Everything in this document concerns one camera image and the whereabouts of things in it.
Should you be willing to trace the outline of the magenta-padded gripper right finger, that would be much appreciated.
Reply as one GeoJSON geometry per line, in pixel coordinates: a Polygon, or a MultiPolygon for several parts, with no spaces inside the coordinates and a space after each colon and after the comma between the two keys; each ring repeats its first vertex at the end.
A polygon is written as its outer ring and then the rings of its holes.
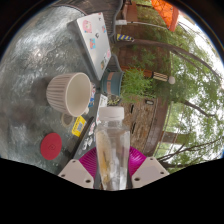
{"type": "Polygon", "coordinates": [[[155,157],[146,157],[131,147],[128,170],[133,188],[141,188],[169,174],[155,157]]]}

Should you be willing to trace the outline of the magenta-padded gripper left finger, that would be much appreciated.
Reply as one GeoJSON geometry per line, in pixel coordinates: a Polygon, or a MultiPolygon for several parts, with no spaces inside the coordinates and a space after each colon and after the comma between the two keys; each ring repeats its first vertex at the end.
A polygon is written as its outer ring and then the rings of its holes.
{"type": "Polygon", "coordinates": [[[58,176],[83,188],[92,189],[96,173],[97,153],[93,148],[79,160],[71,159],[58,176]]]}

